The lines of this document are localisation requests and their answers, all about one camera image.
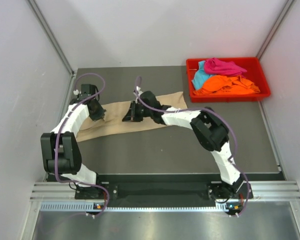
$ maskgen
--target cable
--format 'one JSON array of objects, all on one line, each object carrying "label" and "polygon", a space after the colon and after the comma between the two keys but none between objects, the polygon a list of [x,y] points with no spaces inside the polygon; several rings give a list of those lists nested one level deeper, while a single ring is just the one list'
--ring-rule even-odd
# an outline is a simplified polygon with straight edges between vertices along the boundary
[{"label": "cable", "polygon": [[105,192],[103,192],[103,196],[104,196],[104,203],[106,203],[106,201],[107,201],[107,196],[106,196],[106,193],[105,193]]},{"label": "cable", "polygon": [[229,199],[230,199],[230,197],[228,197],[226,200],[224,200],[224,201],[217,201],[216,199],[214,199],[214,201],[216,202],[216,203],[218,203],[218,204],[225,204],[226,202],[228,202],[229,201]]},{"label": "cable", "polygon": [[86,182],[79,182],[79,181],[75,181],[75,180],[61,180],[60,177],[59,177],[59,170],[58,170],[58,157],[59,157],[59,140],[60,140],[60,135],[61,135],[61,132],[62,132],[62,129],[64,128],[66,122],[68,121],[69,117],[71,116],[71,114],[73,113],[73,111],[79,107],[81,104],[85,103],[86,101],[90,100],[90,99],[93,99],[95,98],[96,96],[98,96],[100,93],[102,93],[102,91],[105,89],[105,86],[106,86],[106,81],[104,80],[104,78],[102,76],[100,76],[99,74],[97,73],[85,73],[83,75],[81,75],[80,77],[77,78],[77,80],[75,81],[75,88],[77,86],[77,83],[78,81],[85,77],[85,76],[97,76],[99,77],[102,82],[103,82],[103,86],[102,86],[102,89],[98,92],[96,92],[95,94],[89,96],[89,97],[86,97],[85,99],[83,99],[82,101],[80,101],[79,103],[77,103],[72,109],[71,111],[68,113],[68,115],[66,116],[66,118],[63,120],[63,122],[61,123],[61,126],[58,130],[58,133],[56,135],[56,139],[55,139],[55,150],[54,150],[54,175],[55,175],[55,179],[59,182],[59,183],[80,183],[81,185],[85,185],[85,186],[90,186],[90,187],[95,187],[95,188],[99,188],[99,189],[102,189],[103,191],[105,191],[106,193],[106,202],[104,203],[104,206],[103,208],[101,209],[101,211],[96,215],[96,217],[100,216],[106,209],[106,207],[108,206],[108,203],[109,203],[109,199],[110,199],[110,194],[108,192],[108,190],[101,186],[101,185],[97,185],[97,184],[91,184],[91,183],[86,183]]},{"label": "cable", "polygon": [[[168,113],[168,114],[174,114],[176,111],[168,111],[168,110],[161,110],[161,109],[156,109],[154,107],[151,107],[149,105],[147,105],[139,96],[138,94],[138,87],[140,86],[142,82],[142,78],[141,76],[137,76],[135,79],[135,83],[134,83],[134,94],[137,97],[138,101],[144,105],[145,107],[147,107],[150,110],[159,112],[159,113]],[[231,159],[237,154],[237,150],[238,150],[238,142],[237,142],[237,138],[236,135],[233,131],[233,129],[229,126],[229,124],[226,122],[226,120],[224,120],[219,114],[215,113],[214,111],[211,111],[210,109],[207,109],[205,107],[191,107],[191,108],[186,108],[186,109],[180,109],[178,112],[185,112],[185,111],[204,111],[207,113],[210,113],[212,115],[214,115],[215,117],[217,117],[218,119],[220,119],[220,121],[229,129],[229,132],[231,133],[232,137],[233,137],[233,141],[234,141],[234,152],[233,154],[228,158],[229,163],[231,163],[235,169],[237,169],[240,174],[242,174],[244,180],[246,181],[246,188],[247,188],[247,195],[246,195],[246,201],[245,204],[243,205],[243,208],[241,210],[241,212],[238,214],[238,216],[241,216],[241,214],[245,211],[245,209],[247,208],[247,204],[248,204],[248,199],[249,199],[249,194],[250,194],[250,185],[249,185],[249,180],[247,175],[242,172],[232,161]]]},{"label": "cable", "polygon": [[244,205],[244,195],[242,193],[239,194],[241,205]]},{"label": "cable", "polygon": [[95,87],[95,91],[98,93],[99,92],[99,89],[97,86],[94,86]]},{"label": "cable", "polygon": [[76,188],[73,188],[72,186],[71,186],[71,182],[69,182],[69,188],[71,188],[72,190],[75,190],[75,191],[77,191],[77,189]]}]

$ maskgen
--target beige cloth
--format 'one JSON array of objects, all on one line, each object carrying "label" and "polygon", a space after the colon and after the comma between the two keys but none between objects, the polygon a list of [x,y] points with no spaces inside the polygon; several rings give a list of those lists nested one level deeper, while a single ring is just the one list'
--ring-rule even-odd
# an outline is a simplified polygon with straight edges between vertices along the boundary
[{"label": "beige cloth", "polygon": [[[156,98],[162,105],[170,105],[180,109],[187,108],[182,91],[157,96]],[[88,117],[83,122],[76,136],[77,142],[112,134],[124,134],[167,127],[155,123],[150,117],[145,117],[141,122],[122,122],[123,117],[129,110],[130,103],[131,101],[121,101],[102,105],[106,110],[104,119],[92,121],[91,118]]]}]

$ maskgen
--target clothing pile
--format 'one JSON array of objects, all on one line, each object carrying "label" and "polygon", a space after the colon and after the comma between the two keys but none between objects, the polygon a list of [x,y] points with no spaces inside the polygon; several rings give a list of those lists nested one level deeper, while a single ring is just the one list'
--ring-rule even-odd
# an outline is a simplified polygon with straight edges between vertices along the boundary
[{"label": "clothing pile", "polygon": [[233,61],[209,58],[198,63],[199,70],[192,80],[195,95],[245,95],[260,93],[259,88],[243,74],[246,69]]}]

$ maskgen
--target blue cloth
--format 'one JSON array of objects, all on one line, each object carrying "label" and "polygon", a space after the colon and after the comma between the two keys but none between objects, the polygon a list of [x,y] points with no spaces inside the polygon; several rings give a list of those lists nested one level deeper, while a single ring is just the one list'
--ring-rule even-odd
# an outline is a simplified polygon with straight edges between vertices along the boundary
[{"label": "blue cloth", "polygon": [[207,81],[208,78],[211,78],[212,76],[215,75],[215,74],[207,74],[205,72],[204,70],[205,61],[200,61],[198,65],[199,65],[199,70],[196,71],[196,73],[194,74],[194,78],[192,80],[192,84],[195,90],[202,88],[205,81]]}]

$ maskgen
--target pink cloth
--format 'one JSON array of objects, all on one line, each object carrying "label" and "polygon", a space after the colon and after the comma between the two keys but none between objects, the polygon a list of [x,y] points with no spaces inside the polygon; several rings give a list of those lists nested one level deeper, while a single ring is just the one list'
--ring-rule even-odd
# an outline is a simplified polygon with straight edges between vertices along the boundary
[{"label": "pink cloth", "polygon": [[235,77],[247,72],[247,70],[237,66],[233,61],[225,62],[215,57],[205,61],[204,71],[206,74],[217,74],[229,77]]}]

